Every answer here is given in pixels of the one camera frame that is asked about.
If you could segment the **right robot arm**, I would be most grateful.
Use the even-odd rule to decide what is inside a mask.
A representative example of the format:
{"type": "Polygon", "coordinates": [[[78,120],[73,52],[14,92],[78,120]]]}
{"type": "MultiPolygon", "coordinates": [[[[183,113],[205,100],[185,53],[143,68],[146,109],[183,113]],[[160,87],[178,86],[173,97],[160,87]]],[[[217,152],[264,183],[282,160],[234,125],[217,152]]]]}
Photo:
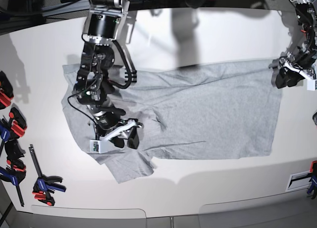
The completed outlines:
{"type": "Polygon", "coordinates": [[[101,152],[101,143],[117,148],[137,149],[137,129],[143,125],[136,118],[123,119],[125,110],[113,105],[109,95],[115,89],[127,89],[137,81],[137,71],[118,42],[128,15],[130,0],[89,0],[90,9],[82,40],[84,48],[72,97],[88,108],[87,117],[95,125],[92,151],[101,152]],[[125,81],[120,84],[108,76],[114,65],[116,47],[125,67],[125,81]]]}

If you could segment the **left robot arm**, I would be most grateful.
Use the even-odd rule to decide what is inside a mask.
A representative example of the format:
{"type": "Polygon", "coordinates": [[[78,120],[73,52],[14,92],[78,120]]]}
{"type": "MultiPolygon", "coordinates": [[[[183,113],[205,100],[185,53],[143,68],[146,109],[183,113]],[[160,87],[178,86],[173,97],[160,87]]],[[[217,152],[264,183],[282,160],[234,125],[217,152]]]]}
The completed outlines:
{"type": "Polygon", "coordinates": [[[295,9],[298,31],[304,41],[293,45],[270,64],[272,84],[278,89],[307,81],[307,89],[317,89],[317,0],[289,0],[295,9]]]}

